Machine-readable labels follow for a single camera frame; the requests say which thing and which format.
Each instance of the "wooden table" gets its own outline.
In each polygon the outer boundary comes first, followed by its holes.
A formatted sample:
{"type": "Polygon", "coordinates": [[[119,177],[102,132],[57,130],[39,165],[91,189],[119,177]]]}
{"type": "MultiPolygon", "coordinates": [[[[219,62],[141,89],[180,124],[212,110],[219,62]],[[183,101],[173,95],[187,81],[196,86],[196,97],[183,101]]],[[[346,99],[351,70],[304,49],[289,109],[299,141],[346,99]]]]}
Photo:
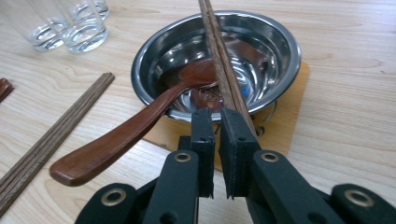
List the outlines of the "wooden table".
{"type": "MultiPolygon", "coordinates": [[[[140,141],[88,184],[65,187],[50,165],[138,112],[132,61],[156,31],[199,13],[198,2],[108,0],[108,40],[91,52],[34,51],[0,15],[0,77],[15,87],[0,104],[0,176],[100,76],[116,80],[0,223],[72,223],[99,188],[141,187],[169,153],[140,141]]],[[[258,12],[284,24],[310,67],[288,158],[315,188],[354,183],[396,205],[396,3],[394,1],[213,0],[214,9],[258,12]]],[[[227,201],[220,172],[215,200],[200,201],[200,223],[250,223],[243,199],[227,201]]]]}

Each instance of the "black plastic part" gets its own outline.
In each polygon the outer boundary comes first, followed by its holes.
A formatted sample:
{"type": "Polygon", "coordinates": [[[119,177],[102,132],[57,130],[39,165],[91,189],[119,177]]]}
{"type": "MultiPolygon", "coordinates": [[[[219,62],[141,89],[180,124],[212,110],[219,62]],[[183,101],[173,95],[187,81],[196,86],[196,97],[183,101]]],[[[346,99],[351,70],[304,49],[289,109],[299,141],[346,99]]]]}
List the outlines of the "black plastic part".
{"type": "Polygon", "coordinates": [[[191,120],[191,150],[200,158],[199,196],[213,198],[216,140],[211,112],[208,108],[197,110],[191,120]]]}
{"type": "Polygon", "coordinates": [[[258,186],[256,180],[251,178],[248,190],[247,210],[250,213],[251,219],[255,224],[276,224],[274,214],[271,212],[267,201],[262,195],[262,191],[258,186]]]}
{"type": "Polygon", "coordinates": [[[146,210],[149,207],[149,200],[151,199],[152,192],[157,185],[158,177],[148,182],[146,185],[137,190],[137,203],[139,208],[139,221],[143,221],[143,217],[146,214],[146,210]]]}
{"type": "Polygon", "coordinates": [[[99,189],[84,206],[77,224],[138,223],[139,209],[136,190],[126,184],[115,183],[99,189]]]}
{"type": "Polygon", "coordinates": [[[396,223],[396,209],[360,186],[345,184],[334,187],[330,203],[347,223],[396,223]]]}
{"type": "Polygon", "coordinates": [[[344,223],[282,154],[257,151],[251,173],[276,223],[344,223]]]}
{"type": "Polygon", "coordinates": [[[222,108],[219,154],[227,197],[248,196],[248,163],[260,149],[242,115],[222,108]]]}
{"type": "Polygon", "coordinates": [[[198,218],[198,155],[170,153],[149,201],[142,223],[196,223],[198,218]]]}

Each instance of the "clear glass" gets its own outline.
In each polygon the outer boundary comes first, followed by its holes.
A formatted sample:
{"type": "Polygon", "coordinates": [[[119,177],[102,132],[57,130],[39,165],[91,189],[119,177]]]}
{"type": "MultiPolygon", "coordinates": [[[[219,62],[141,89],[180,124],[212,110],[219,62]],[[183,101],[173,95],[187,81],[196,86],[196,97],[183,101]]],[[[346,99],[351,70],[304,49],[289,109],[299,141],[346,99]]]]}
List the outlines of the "clear glass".
{"type": "Polygon", "coordinates": [[[30,3],[74,53],[96,49],[107,38],[107,29],[92,0],[31,0],[30,3]]]}
{"type": "Polygon", "coordinates": [[[6,16],[10,26],[38,51],[56,49],[64,43],[26,0],[2,0],[0,12],[6,16]]]}
{"type": "Polygon", "coordinates": [[[108,10],[106,0],[93,0],[93,4],[98,10],[100,17],[102,17],[102,20],[105,20],[108,17],[108,14],[110,13],[110,10],[108,10]]]}

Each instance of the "chopstick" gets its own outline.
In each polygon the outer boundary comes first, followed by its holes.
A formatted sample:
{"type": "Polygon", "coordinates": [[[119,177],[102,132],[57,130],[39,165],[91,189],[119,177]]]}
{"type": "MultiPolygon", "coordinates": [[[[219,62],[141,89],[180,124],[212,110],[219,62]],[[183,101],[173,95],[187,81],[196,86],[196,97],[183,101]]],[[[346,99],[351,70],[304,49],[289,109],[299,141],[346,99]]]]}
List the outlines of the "chopstick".
{"type": "Polygon", "coordinates": [[[114,80],[102,74],[0,180],[0,217],[114,80]]]}
{"type": "Polygon", "coordinates": [[[219,90],[223,106],[239,112],[247,122],[248,127],[256,136],[253,122],[248,113],[247,104],[242,96],[238,80],[233,70],[230,57],[221,38],[218,21],[209,0],[199,0],[202,19],[206,29],[206,39],[216,67],[219,90]]]}
{"type": "Polygon", "coordinates": [[[0,78],[0,103],[14,90],[11,83],[5,78],[0,78]]]}

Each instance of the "wooden tray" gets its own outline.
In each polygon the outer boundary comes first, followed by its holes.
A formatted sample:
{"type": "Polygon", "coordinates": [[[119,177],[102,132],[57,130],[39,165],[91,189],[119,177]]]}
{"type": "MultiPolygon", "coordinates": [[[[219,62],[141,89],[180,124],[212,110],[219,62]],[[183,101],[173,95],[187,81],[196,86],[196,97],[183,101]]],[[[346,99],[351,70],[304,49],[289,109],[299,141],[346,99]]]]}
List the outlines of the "wooden tray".
{"type": "MultiPolygon", "coordinates": [[[[262,148],[275,150],[284,155],[288,154],[308,75],[309,66],[302,62],[297,78],[278,99],[276,112],[268,122],[263,123],[270,113],[271,106],[254,114],[255,126],[265,128],[264,135],[258,137],[262,148]]],[[[144,139],[160,147],[176,150],[178,138],[183,135],[191,135],[189,123],[162,117],[144,139]]],[[[216,134],[216,141],[219,147],[219,134],[216,134]]],[[[221,168],[219,155],[216,156],[215,164],[216,168],[221,168]]]]}

